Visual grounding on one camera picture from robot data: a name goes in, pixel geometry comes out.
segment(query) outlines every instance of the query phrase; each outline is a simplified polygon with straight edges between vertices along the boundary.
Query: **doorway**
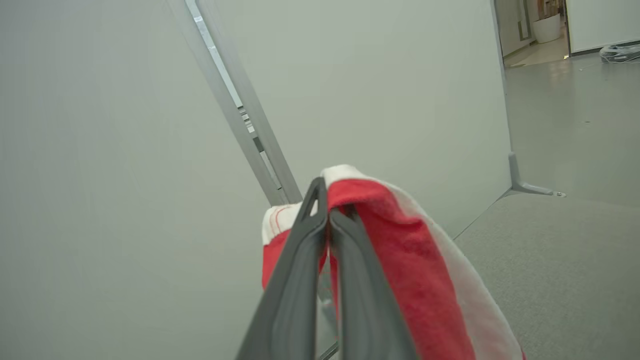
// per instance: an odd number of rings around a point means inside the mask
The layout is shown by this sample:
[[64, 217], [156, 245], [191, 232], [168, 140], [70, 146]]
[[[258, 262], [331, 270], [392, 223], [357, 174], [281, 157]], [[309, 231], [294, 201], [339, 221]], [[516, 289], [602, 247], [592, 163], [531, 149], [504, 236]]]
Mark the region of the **doorway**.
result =
[[495, 0], [495, 9], [506, 69], [569, 57], [564, 0]]

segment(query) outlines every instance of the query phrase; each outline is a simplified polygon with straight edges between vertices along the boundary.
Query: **red cloth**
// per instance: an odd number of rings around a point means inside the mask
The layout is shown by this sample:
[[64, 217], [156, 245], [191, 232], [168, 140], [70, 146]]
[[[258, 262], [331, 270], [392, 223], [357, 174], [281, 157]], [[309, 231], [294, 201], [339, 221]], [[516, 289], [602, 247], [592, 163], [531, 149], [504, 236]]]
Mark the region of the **red cloth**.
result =
[[[348, 179], [331, 184], [329, 208], [346, 204], [356, 204], [421, 358], [475, 359], [447, 266], [427, 224], [406, 216], [394, 194], [374, 181]], [[279, 227], [278, 213], [274, 216]], [[278, 234], [264, 247], [263, 287], [289, 232]], [[330, 261], [334, 304], [338, 304], [338, 264], [333, 256]]]

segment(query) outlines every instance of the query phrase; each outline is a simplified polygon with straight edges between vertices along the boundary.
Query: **gray carpet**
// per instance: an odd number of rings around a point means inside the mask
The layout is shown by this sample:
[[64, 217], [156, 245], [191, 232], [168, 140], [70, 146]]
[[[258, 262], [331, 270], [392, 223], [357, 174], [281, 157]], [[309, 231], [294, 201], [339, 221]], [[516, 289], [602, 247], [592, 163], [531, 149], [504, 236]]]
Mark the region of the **gray carpet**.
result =
[[455, 242], [529, 360], [640, 359], [640, 209], [505, 197]]

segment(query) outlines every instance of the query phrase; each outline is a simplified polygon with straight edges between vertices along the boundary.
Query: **red and white cloth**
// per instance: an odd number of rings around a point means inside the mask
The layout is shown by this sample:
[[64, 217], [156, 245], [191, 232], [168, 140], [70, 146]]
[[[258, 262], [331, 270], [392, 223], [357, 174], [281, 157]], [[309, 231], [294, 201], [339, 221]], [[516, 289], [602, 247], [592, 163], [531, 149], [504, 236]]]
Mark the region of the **red and white cloth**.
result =
[[[406, 192], [349, 165], [326, 168], [321, 176], [329, 209], [355, 204], [421, 358], [524, 358], [476, 270]], [[275, 206], [264, 215], [263, 287], [300, 205]], [[333, 256], [330, 265], [335, 298], [338, 264]]]

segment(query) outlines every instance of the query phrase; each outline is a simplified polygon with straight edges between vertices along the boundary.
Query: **metal frame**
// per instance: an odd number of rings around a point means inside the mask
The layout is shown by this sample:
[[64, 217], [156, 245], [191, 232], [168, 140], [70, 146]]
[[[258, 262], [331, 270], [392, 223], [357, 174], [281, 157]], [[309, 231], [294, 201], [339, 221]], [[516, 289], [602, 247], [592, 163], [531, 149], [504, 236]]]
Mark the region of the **metal frame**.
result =
[[216, 47], [219, 49], [218, 52], [231, 77], [231, 81], [243, 102], [246, 112], [249, 114], [249, 119], [251, 119], [253, 127], [258, 133], [258, 137], [273, 166], [273, 170], [282, 185], [282, 190], [285, 193], [287, 201], [289, 203], [302, 201], [300, 189], [296, 184], [296, 180], [293, 178], [289, 165], [285, 161], [282, 150], [280, 150], [280, 146], [276, 141], [276, 137], [269, 125], [262, 105], [258, 100], [258, 96], [253, 89], [253, 85], [244, 71], [244, 67], [241, 65], [242, 63], [238, 56], [236, 46], [230, 37], [225, 34], [222, 26], [220, 26], [222, 23], [220, 12], [212, 1], [207, 1], [206, 3], [199, 0], [195, 1], [204, 18], [204, 22], [211, 32]]
[[529, 4], [527, 3], [527, 0], [522, 0], [522, 6], [524, 6], [524, 17], [525, 17], [525, 23], [527, 24], [527, 32], [529, 34], [528, 37], [522, 37], [522, 20], [518, 21], [518, 32], [520, 35], [520, 41], [524, 41], [524, 40], [528, 40], [531, 38], [531, 33], [533, 31], [531, 31], [531, 23], [529, 22]]
[[564, 25], [566, 26], [566, 45], [569, 48], [569, 57], [578, 55], [578, 53], [572, 53], [571, 51], [571, 33], [569, 32], [569, 9], [566, 7], [566, 0], [562, 0], [564, 7]]
[[244, 156], [249, 162], [249, 166], [251, 166], [262, 191], [264, 191], [264, 194], [266, 195], [267, 200], [271, 205], [283, 204], [284, 202], [278, 192], [278, 189], [273, 184], [273, 180], [271, 180], [269, 170], [260, 157], [251, 134], [247, 131], [242, 116], [240, 115], [240, 112], [238, 111], [236, 104], [229, 93], [216, 64], [214, 63], [214, 60], [211, 58], [211, 55], [200, 36], [200, 32], [193, 21], [187, 4], [182, 1], [168, 1], [167, 3], [169, 4], [176, 18], [177, 25], [182, 31], [182, 34], [184, 35], [189, 48], [193, 52], [213, 96], [215, 97], [212, 101], [218, 102], [220, 109], [227, 119], [231, 131], [236, 137]]
[[[491, 8], [491, 16], [492, 16], [492, 20], [493, 20], [493, 33], [495, 35], [495, 43], [497, 45], [497, 53], [498, 53], [498, 59], [500, 60], [500, 74], [502, 75], [502, 92], [504, 93], [504, 95], [507, 94], [507, 76], [504, 73], [504, 58], [502, 56], [502, 40], [500, 40], [500, 24], [498, 23], [498, 13], [496, 12], [495, 9], [495, 2], [496, 0], [491, 0], [489, 2], [490, 4], [490, 8]], [[511, 133], [509, 132], [509, 141], [511, 141]]]

